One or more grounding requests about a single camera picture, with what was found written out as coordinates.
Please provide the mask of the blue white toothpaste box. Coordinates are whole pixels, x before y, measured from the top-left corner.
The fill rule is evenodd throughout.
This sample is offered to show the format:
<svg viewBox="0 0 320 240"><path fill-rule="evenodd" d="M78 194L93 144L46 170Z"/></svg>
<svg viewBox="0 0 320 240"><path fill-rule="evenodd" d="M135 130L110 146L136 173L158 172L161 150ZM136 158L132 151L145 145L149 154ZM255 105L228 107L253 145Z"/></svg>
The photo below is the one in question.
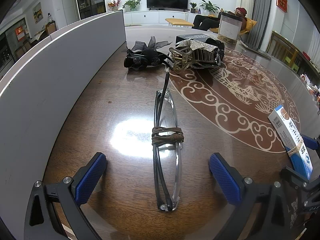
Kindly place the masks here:
<svg viewBox="0 0 320 240"><path fill-rule="evenodd" d="M268 116L268 119L276 130L278 137L280 137L294 170L309 180L313 166L307 147L295 122L282 105L276 107Z"/></svg>

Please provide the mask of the clear eyeglasses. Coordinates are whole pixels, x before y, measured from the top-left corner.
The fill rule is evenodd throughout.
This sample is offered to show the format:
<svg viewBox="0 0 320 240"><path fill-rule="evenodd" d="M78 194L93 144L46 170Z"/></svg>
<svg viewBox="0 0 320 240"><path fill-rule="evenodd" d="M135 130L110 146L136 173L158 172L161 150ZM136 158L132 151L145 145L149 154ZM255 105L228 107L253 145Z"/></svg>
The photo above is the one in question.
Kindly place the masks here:
<svg viewBox="0 0 320 240"><path fill-rule="evenodd" d="M180 201L182 178L181 150L184 134L178 125L176 107L168 88L170 73L166 72L164 86L156 91L153 128L151 133L153 154L153 177L157 208L161 211L172 212L177 209ZM168 150L175 154L175 180L172 193L165 182L161 152Z"/></svg>

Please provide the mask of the white cardboard sorting box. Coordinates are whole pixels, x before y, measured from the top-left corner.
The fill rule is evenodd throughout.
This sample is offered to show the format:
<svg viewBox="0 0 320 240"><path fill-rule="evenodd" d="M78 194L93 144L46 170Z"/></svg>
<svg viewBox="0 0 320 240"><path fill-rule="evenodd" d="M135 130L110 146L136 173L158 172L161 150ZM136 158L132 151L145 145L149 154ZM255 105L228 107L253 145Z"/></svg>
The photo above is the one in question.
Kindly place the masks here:
<svg viewBox="0 0 320 240"><path fill-rule="evenodd" d="M122 11L92 16L52 33L1 79L1 219L16 239L67 116L125 40Z"/></svg>

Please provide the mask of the wooden dining chair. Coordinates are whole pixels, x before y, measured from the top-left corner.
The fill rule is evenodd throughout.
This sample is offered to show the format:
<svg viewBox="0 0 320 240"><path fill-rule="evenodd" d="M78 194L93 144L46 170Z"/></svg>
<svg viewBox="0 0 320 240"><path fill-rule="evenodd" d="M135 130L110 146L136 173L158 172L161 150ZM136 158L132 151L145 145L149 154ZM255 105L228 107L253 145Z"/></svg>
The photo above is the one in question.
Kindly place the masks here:
<svg viewBox="0 0 320 240"><path fill-rule="evenodd" d="M272 31L266 52L278 59L296 73L302 63L300 51L287 38L276 31Z"/></svg>

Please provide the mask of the black beaded hair accessory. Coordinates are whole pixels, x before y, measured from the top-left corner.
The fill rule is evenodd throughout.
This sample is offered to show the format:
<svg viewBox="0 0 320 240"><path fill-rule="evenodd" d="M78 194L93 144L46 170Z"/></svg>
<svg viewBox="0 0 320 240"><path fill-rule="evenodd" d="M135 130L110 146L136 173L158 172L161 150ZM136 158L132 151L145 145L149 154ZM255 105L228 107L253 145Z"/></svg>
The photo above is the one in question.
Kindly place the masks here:
<svg viewBox="0 0 320 240"><path fill-rule="evenodd" d="M210 44L212 46L216 46L216 48L213 50L214 52L214 65L220 66L224 55L225 55L225 44L219 40L215 40L213 38L208 38L206 40L207 44Z"/></svg>

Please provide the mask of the rhinestone hair claw clip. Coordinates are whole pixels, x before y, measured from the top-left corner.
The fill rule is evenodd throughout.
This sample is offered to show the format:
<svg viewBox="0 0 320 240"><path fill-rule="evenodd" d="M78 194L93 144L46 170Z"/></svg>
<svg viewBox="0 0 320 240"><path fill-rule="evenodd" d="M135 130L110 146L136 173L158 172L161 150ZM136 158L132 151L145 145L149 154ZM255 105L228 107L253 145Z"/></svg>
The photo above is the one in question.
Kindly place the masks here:
<svg viewBox="0 0 320 240"><path fill-rule="evenodd" d="M193 69L208 69L214 65L214 52L216 46L198 40L184 40L178 42L176 47L170 47L170 57L173 59L173 71L177 74Z"/></svg>

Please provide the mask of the yellow lounge chair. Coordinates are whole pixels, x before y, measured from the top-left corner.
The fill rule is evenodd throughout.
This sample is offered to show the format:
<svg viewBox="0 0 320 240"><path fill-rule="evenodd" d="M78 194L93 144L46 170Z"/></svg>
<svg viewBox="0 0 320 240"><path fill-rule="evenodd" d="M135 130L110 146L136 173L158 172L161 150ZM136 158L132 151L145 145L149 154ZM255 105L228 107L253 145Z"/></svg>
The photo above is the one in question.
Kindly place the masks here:
<svg viewBox="0 0 320 240"><path fill-rule="evenodd" d="M250 30L257 24L257 21L254 21L250 18L247 18L247 21L246 21L246 27L244 30L241 30L240 33L239 33L239 36L242 36L246 33L249 33ZM218 33L219 29L218 28L210 28L211 32L213 33Z"/></svg>

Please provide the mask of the clear glass fish tank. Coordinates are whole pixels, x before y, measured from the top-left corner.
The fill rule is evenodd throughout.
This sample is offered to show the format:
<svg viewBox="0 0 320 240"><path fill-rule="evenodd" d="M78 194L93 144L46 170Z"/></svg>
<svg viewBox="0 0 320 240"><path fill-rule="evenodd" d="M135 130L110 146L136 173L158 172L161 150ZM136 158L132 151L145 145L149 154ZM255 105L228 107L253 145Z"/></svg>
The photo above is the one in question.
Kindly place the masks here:
<svg viewBox="0 0 320 240"><path fill-rule="evenodd" d="M217 38L223 42L236 45L242 26L242 18L221 12Z"/></svg>

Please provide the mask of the person in red jacket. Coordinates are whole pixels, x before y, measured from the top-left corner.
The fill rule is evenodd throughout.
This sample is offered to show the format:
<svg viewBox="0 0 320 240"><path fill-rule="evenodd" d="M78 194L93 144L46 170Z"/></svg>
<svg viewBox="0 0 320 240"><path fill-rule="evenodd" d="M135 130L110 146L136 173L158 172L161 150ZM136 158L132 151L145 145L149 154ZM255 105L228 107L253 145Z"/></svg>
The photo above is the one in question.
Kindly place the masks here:
<svg viewBox="0 0 320 240"><path fill-rule="evenodd" d="M237 7L235 9L234 15L238 16L242 19L241 30L246 29L247 18L246 18L247 10L245 8ZM203 31L208 31L212 28L218 28L220 25L221 12L218 14L218 17L213 16L203 16L196 15L193 21L193 29L199 29Z"/></svg>

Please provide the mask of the green plant beside television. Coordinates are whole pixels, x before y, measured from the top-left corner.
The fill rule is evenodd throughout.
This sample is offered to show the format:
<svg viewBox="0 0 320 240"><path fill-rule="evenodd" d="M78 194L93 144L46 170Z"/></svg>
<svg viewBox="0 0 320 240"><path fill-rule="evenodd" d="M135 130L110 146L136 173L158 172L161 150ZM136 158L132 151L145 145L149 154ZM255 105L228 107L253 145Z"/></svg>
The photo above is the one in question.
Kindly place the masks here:
<svg viewBox="0 0 320 240"><path fill-rule="evenodd" d="M200 7L203 7L204 10L208 12L218 13L220 11L220 7L216 4L213 4L211 1L201 0Z"/></svg>

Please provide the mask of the yellow bench stool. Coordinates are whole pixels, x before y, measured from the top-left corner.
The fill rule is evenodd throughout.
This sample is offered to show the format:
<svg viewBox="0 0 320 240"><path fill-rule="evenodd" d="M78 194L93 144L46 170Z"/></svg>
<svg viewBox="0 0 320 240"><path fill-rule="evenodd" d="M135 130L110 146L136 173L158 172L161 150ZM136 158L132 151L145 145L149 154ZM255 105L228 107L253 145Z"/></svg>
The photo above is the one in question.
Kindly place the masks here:
<svg viewBox="0 0 320 240"><path fill-rule="evenodd" d="M180 18L166 18L165 19L170 26L177 26L177 27L193 27L194 25L190 22L187 22L186 20L180 19Z"/></svg>

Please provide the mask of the white tv cabinet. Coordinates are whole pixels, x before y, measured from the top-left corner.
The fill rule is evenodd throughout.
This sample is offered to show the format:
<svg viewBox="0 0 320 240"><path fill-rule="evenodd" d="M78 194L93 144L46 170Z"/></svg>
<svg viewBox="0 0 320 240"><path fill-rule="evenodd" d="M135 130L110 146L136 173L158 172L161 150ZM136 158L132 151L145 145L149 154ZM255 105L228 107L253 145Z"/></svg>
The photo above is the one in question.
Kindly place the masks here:
<svg viewBox="0 0 320 240"><path fill-rule="evenodd" d="M125 12L125 25L144 25L144 24L169 24L166 18L178 18L193 23L197 14L191 12L168 11L168 10L146 10Z"/></svg>

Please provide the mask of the red flower bouquet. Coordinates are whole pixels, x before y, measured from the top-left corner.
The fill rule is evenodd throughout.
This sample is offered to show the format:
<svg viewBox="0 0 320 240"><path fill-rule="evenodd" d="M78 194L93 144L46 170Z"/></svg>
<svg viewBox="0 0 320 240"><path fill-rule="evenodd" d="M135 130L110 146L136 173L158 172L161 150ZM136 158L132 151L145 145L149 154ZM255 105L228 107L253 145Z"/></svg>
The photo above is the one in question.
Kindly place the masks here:
<svg viewBox="0 0 320 240"><path fill-rule="evenodd" d="M107 3L107 6L110 10L115 11L119 9L120 3L121 3L121 0L112 0L111 2Z"/></svg>

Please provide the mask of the green potted plant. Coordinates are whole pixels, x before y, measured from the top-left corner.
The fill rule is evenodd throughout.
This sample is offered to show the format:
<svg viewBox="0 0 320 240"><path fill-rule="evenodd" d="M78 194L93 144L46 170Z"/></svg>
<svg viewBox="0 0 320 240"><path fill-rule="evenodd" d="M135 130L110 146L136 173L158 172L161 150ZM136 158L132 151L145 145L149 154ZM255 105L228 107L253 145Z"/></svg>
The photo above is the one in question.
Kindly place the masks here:
<svg viewBox="0 0 320 240"><path fill-rule="evenodd" d="M141 3L141 0L127 0L123 4L123 9L125 11L135 11L135 10L137 10L140 3Z"/></svg>

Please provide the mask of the red wall hanging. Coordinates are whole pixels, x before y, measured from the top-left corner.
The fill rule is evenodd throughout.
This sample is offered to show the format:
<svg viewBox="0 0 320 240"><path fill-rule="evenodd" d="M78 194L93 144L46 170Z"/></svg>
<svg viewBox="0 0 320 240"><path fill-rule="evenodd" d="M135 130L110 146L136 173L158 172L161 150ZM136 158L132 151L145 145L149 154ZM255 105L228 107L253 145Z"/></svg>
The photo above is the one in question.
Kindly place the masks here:
<svg viewBox="0 0 320 240"><path fill-rule="evenodd" d="M284 13L287 13L287 0L277 0L277 7L280 8Z"/></svg>

